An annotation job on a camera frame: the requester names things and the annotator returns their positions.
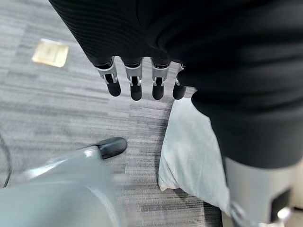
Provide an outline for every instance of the black fabric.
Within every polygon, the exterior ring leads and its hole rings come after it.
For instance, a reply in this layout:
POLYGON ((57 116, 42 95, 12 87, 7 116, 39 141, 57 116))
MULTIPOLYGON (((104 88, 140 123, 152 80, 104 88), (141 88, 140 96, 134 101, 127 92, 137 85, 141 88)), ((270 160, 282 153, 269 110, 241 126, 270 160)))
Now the black fabric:
POLYGON ((89 60, 150 56, 210 117, 224 156, 278 168, 303 154, 303 3, 294 0, 50 0, 89 60))

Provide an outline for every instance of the white towel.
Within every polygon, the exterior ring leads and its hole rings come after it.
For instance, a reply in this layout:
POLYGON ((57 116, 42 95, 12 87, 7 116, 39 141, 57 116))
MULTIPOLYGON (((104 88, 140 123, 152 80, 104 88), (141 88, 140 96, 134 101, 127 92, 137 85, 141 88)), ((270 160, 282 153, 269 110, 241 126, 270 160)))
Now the white towel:
MULTIPOLYGON (((297 177, 292 205, 303 205, 303 162, 297 177)), ((222 158, 209 118, 189 98, 174 102, 161 151, 159 187, 181 188, 205 202, 229 212, 222 158)))

